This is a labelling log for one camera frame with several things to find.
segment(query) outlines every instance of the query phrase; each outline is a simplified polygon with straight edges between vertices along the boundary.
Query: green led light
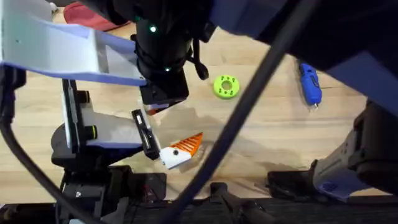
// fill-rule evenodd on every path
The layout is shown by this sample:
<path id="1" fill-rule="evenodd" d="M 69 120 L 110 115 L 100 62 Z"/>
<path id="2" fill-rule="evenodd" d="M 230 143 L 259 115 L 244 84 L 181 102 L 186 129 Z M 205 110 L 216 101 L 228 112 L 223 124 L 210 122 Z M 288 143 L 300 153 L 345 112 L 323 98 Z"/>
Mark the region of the green led light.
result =
<path id="1" fill-rule="evenodd" d="M 150 30 L 151 32 L 156 32 L 156 31 L 157 31 L 157 28 L 156 28 L 155 25 L 151 25 L 151 26 L 149 27 L 149 30 Z"/>

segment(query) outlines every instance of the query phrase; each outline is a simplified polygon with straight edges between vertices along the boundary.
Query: blue screwdriver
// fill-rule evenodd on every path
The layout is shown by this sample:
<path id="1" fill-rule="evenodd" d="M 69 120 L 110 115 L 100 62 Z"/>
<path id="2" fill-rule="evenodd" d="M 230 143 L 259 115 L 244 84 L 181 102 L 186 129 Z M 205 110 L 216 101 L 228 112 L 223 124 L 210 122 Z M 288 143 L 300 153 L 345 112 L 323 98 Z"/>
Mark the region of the blue screwdriver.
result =
<path id="1" fill-rule="evenodd" d="M 305 101 L 318 109 L 318 105 L 322 100 L 322 91 L 319 86 L 317 71 L 307 63 L 298 62 L 298 66 L 301 74 L 300 82 L 303 86 Z"/>

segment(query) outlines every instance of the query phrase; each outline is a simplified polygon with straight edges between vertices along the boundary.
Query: red object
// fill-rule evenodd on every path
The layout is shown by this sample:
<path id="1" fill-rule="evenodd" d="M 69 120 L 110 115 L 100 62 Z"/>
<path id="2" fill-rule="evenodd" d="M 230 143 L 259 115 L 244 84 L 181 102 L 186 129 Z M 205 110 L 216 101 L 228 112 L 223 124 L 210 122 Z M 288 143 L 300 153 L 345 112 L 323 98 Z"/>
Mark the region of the red object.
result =
<path id="1" fill-rule="evenodd" d="M 80 24 L 101 31 L 115 29 L 128 24 L 117 26 L 79 2 L 74 2 L 65 7 L 63 17 L 68 24 Z"/>

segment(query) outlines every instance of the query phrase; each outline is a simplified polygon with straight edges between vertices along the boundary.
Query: white plastic part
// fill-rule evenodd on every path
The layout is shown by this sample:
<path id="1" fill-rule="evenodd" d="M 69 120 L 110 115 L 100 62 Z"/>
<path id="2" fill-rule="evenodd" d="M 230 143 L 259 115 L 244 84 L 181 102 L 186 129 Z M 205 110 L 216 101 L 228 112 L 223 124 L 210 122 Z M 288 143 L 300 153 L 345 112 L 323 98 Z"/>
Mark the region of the white plastic part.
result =
<path id="1" fill-rule="evenodd" d="M 133 41 L 52 23 L 44 0 L 0 0 L 0 64 L 55 78 L 141 86 Z"/>
<path id="2" fill-rule="evenodd" d="M 58 11 L 58 7 L 56 4 L 54 4 L 53 2 L 50 2 L 50 7 L 51 7 L 51 11 L 52 13 L 55 13 Z"/>
<path id="3" fill-rule="evenodd" d="M 141 137 L 131 118 L 94 112 L 91 105 L 82 105 L 81 115 L 85 126 L 95 125 L 98 137 L 86 142 L 87 146 L 109 149 L 135 149 L 142 146 Z"/>
<path id="4" fill-rule="evenodd" d="M 160 159 L 168 169 L 173 169 L 184 162 L 189 161 L 192 158 L 189 152 L 185 152 L 181 149 L 166 147 L 160 150 Z"/>

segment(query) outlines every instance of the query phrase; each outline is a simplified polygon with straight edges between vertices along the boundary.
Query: black mount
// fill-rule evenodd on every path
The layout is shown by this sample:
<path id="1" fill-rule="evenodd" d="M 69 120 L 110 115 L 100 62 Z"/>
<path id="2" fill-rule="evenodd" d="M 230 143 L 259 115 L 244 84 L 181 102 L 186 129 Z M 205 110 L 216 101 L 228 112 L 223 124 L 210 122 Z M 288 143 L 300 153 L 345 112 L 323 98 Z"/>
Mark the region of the black mount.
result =
<path id="1" fill-rule="evenodd" d="M 63 193 L 82 209 L 112 224 L 123 224 L 127 208 L 132 204 L 161 201 L 166 194 L 165 174 L 133 174 L 129 166 L 109 167 L 95 172 L 64 174 Z M 74 219 L 61 208 L 62 223 Z"/>

